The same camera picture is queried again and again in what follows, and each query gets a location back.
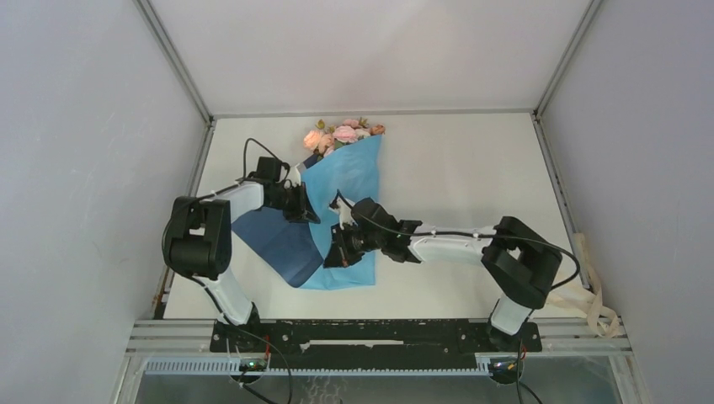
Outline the cream ribbon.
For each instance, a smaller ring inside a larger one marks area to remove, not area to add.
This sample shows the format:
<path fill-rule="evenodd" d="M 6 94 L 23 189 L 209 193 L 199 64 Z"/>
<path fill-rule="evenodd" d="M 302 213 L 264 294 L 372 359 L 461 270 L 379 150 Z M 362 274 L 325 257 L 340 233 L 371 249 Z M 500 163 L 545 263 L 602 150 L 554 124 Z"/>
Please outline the cream ribbon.
<path fill-rule="evenodd" d="M 575 285 L 566 285 L 564 291 L 551 293 L 546 300 L 548 306 L 570 311 L 577 311 L 589 329 L 600 338 L 616 338 L 626 334 L 618 314 L 603 302 L 601 279 L 592 264 L 587 239 L 582 232 L 573 234 L 575 253 L 581 264 L 581 271 L 589 279 L 590 289 L 579 289 Z"/>

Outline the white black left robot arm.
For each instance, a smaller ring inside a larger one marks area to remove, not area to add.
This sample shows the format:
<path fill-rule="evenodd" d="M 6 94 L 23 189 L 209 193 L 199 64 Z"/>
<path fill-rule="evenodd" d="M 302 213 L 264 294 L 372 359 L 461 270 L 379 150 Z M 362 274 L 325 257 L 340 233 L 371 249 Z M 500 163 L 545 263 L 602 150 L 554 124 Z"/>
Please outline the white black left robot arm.
<path fill-rule="evenodd" d="M 233 325 L 231 340 L 244 351 L 261 344 L 264 330 L 250 320 L 255 304 L 230 270 L 232 223 L 263 208 L 281 212 L 290 223 L 321 222 L 306 185 L 300 179 L 282 178 L 283 171 L 290 171 L 288 163 L 277 157 L 260 157 L 256 170 L 233 185 L 203 196 L 179 196 L 163 231 L 165 264 L 207 293 L 219 320 Z"/>

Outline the pink fake rose stem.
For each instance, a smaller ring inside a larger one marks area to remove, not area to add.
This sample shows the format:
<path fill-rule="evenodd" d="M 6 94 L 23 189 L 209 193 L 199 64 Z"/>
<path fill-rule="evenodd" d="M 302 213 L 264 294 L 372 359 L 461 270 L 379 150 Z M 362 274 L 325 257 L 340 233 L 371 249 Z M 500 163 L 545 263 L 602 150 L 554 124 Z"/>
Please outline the pink fake rose stem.
<path fill-rule="evenodd" d="M 321 136 L 325 133 L 326 124 L 323 120 L 319 120 L 316 123 L 316 128 L 310 130 L 303 138 L 303 146 L 310 152 L 316 153 L 317 143 L 319 142 Z"/>
<path fill-rule="evenodd" d="M 367 123 L 368 120 L 364 118 L 347 119 L 340 126 L 334 128 L 332 136 L 335 141 L 342 144 L 353 144 L 364 140 L 372 136 Z"/>
<path fill-rule="evenodd" d="M 316 152 L 319 156 L 325 157 L 334 151 L 335 139 L 331 133 L 325 133 L 317 143 Z"/>

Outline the blue wrapping paper sheet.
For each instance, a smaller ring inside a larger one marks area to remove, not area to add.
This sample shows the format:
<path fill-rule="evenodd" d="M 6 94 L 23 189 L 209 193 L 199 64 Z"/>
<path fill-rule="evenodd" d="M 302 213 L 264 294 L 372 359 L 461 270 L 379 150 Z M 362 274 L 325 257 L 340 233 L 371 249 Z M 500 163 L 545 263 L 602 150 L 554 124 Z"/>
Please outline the blue wrapping paper sheet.
<path fill-rule="evenodd" d="M 290 223 L 270 208 L 253 210 L 232 223 L 233 233 L 262 258 L 289 286 L 309 290 L 340 290 L 376 283 L 376 255 L 366 253 L 347 268 L 324 268 L 338 214 L 328 205 L 336 193 L 351 202 L 379 199 L 378 157 L 381 136 L 372 136 L 314 162 L 301 175 L 318 224 Z"/>

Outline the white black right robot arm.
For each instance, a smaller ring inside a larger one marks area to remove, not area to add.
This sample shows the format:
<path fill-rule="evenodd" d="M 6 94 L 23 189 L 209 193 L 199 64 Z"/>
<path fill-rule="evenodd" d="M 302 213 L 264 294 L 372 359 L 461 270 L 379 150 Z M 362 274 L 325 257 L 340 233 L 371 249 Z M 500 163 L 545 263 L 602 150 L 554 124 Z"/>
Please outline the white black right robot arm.
<path fill-rule="evenodd" d="M 336 194 L 328 208 L 338 215 L 338 224 L 330 229 L 326 268 L 347 268 L 374 251 L 396 263 L 484 267 L 502 291 L 486 329 L 488 342 L 498 350 L 517 343 L 530 315 L 544 307 L 565 254 L 512 216 L 494 226 L 448 230 L 398 220 L 371 198 L 351 202 Z"/>

